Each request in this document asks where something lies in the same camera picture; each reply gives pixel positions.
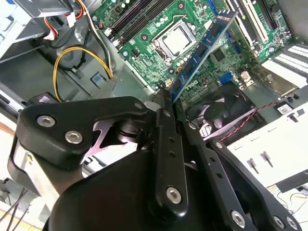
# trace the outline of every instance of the blue expansion card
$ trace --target blue expansion card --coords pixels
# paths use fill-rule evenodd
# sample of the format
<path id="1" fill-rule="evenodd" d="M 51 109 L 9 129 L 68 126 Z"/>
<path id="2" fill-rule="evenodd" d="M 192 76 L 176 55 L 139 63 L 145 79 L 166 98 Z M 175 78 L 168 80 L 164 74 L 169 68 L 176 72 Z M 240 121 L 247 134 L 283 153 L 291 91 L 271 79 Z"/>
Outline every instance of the blue expansion card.
<path id="1" fill-rule="evenodd" d="M 200 66 L 212 52 L 212 48 L 224 35 L 238 13 L 229 11 L 216 16 L 204 37 L 192 53 L 190 59 L 183 66 L 170 88 L 173 103 L 180 97 Z"/>

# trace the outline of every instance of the white label sticker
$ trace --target white label sticker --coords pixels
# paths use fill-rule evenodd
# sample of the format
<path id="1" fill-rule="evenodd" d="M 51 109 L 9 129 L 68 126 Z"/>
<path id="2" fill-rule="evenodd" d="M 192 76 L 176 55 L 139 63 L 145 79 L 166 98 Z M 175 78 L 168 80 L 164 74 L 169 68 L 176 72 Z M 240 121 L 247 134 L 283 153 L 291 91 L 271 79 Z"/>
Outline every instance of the white label sticker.
<path id="1" fill-rule="evenodd" d="M 279 107 L 277 110 L 278 110 L 282 115 L 284 115 L 284 114 L 286 114 L 286 113 L 292 111 L 292 108 L 291 108 L 289 105 L 285 104 L 284 106 Z"/>
<path id="2" fill-rule="evenodd" d="M 68 26 L 71 28 L 76 22 L 75 13 L 72 12 L 69 16 L 66 17 Z"/>

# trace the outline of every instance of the pcie slot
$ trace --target pcie slot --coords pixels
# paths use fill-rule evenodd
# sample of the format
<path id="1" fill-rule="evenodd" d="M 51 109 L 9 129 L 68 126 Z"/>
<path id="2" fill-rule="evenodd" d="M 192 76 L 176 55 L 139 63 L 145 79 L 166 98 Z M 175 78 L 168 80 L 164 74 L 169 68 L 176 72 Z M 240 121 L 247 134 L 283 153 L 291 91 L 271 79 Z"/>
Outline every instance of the pcie slot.
<path id="1" fill-rule="evenodd" d="M 278 28 L 278 25 L 273 17 L 273 15 L 270 12 L 270 8 L 265 0 L 257 0 L 257 3 L 259 4 L 259 7 L 262 11 L 262 14 L 265 18 L 266 23 L 268 24 L 269 28 L 271 30 L 275 30 Z"/>
<path id="2" fill-rule="evenodd" d="M 125 33 L 122 34 L 123 43 L 127 43 L 135 37 L 143 28 L 155 19 L 165 8 L 167 8 L 174 0 L 158 0 L 155 5 L 149 9 L 143 17 L 134 23 Z"/>
<path id="3" fill-rule="evenodd" d="M 267 40 L 269 40 L 268 34 L 261 22 L 261 20 L 259 19 L 258 14 L 256 13 L 256 10 L 253 6 L 253 4 L 251 3 L 250 0 L 240 0 L 241 4 L 243 5 L 246 13 L 249 16 L 249 19 L 252 23 L 252 26 L 254 27 L 258 38 L 262 41 L 262 42 L 266 42 Z"/>
<path id="4" fill-rule="evenodd" d="M 122 17 L 112 25 L 112 30 L 116 33 L 121 31 L 128 23 L 130 23 L 151 1 L 139 0 L 136 2 Z"/>
<path id="5" fill-rule="evenodd" d="M 246 37 L 248 44 L 252 47 L 257 39 L 257 35 L 248 20 L 248 16 L 244 8 L 241 4 L 239 4 L 238 0 L 227 0 L 227 5 L 230 10 L 239 12 L 239 14 L 236 16 L 236 22 L 240 27 L 243 35 Z"/>

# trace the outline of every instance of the metal panel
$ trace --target metal panel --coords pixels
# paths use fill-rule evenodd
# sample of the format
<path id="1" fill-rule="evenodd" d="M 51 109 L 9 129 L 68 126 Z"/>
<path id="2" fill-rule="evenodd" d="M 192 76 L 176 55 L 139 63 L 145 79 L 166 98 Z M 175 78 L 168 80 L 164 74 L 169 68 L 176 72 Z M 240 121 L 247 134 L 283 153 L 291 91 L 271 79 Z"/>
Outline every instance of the metal panel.
<path id="1" fill-rule="evenodd" d="M 308 39 L 308 1 L 278 0 L 292 34 Z"/>

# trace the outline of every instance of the yellow wire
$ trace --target yellow wire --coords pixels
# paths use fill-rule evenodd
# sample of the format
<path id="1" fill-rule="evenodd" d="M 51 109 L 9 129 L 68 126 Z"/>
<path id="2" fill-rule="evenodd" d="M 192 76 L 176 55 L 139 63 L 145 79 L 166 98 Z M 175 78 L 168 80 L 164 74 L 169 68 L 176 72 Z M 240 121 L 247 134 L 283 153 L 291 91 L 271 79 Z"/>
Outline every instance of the yellow wire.
<path id="1" fill-rule="evenodd" d="M 53 68 L 53 88 L 54 88 L 54 92 L 55 92 L 55 95 L 56 95 L 56 98 L 62 102 L 62 100 L 60 99 L 60 96 L 58 94 L 58 91 L 57 91 L 57 88 L 56 88 L 56 83 L 57 83 L 57 70 L 58 70 L 58 65 L 59 65 L 59 62 L 61 60 L 61 58 L 71 52 L 71 51 L 84 51 L 88 54 L 90 54 L 91 56 L 93 56 L 98 62 L 100 62 L 100 64 L 103 66 L 103 68 L 105 69 L 105 71 L 107 72 L 108 76 L 110 78 L 113 78 L 112 74 L 111 74 L 111 71 L 110 69 L 107 67 L 107 65 L 105 64 L 105 62 L 103 60 L 100 59 L 100 57 L 98 57 L 96 54 L 90 52 L 89 50 L 85 49 L 85 48 L 82 48 L 82 47 L 70 47 L 70 48 L 67 48 L 65 49 L 64 51 L 61 52 L 61 54 L 58 56 L 55 64 L 54 64 L 54 68 Z"/>

